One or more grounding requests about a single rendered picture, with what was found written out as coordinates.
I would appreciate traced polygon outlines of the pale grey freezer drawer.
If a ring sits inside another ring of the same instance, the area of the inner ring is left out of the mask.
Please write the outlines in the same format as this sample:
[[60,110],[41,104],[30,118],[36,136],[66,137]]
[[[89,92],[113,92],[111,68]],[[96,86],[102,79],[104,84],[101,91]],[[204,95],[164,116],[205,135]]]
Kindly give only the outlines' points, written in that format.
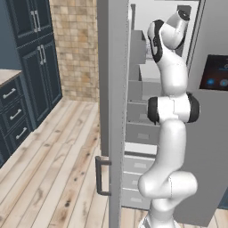
[[148,210],[150,208],[151,201],[145,199],[139,191],[122,189],[122,206],[126,208],[137,208]]
[[154,158],[125,155],[124,171],[129,173],[144,174],[150,169],[154,161]]
[[123,174],[123,187],[130,190],[138,191],[145,187],[143,174],[127,173]]

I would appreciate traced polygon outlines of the grey freezer door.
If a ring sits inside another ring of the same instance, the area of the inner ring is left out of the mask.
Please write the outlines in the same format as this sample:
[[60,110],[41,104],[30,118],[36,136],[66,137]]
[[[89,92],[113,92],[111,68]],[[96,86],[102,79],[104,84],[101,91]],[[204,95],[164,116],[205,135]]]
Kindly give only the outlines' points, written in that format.
[[102,155],[109,158],[109,228],[120,227],[129,0],[97,0]]

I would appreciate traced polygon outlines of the dark blue tall cupboard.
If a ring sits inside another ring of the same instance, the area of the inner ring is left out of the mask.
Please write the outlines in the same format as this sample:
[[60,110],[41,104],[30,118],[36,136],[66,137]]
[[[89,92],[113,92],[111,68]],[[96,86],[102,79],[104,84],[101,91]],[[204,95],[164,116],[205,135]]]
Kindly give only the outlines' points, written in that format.
[[62,98],[49,0],[4,0],[28,89],[31,122],[40,126]]

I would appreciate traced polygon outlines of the grey freezer bin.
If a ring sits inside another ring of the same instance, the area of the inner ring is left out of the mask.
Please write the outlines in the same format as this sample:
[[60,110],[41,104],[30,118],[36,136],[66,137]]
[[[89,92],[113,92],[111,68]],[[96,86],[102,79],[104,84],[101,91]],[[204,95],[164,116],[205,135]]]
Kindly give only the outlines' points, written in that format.
[[129,101],[146,101],[152,96],[161,95],[161,83],[157,79],[151,81],[128,81]]
[[159,126],[143,123],[126,123],[126,141],[156,145],[159,141]]
[[144,123],[152,125],[147,117],[147,102],[129,102],[126,109],[126,117],[128,122]]

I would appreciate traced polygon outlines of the dark blue drawer cabinet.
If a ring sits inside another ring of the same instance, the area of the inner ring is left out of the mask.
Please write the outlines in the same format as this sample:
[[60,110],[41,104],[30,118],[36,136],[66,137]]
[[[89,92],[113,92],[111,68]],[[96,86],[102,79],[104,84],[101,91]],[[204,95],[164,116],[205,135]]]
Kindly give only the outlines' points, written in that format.
[[0,69],[0,168],[31,132],[22,73]]

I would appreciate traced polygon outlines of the grey fridge door with screen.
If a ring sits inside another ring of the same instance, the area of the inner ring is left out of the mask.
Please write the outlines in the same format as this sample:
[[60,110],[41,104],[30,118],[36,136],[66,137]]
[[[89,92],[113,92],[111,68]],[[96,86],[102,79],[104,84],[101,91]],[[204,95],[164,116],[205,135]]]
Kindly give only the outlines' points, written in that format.
[[174,218],[208,226],[228,187],[228,92],[201,90],[210,54],[228,55],[228,0],[200,0],[189,54],[188,91],[199,100],[200,115],[188,124],[184,171],[198,181],[195,195],[181,202]]

